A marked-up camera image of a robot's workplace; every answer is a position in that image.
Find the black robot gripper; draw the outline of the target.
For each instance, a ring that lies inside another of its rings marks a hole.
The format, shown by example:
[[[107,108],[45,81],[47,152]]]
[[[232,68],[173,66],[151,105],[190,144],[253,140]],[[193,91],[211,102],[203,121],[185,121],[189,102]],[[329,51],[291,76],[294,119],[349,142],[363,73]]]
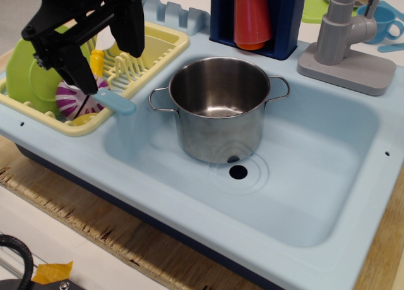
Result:
[[[143,0],[41,0],[21,36],[32,43],[39,66],[54,68],[85,95],[98,87],[80,45],[109,27],[118,48],[140,57],[145,48]]]

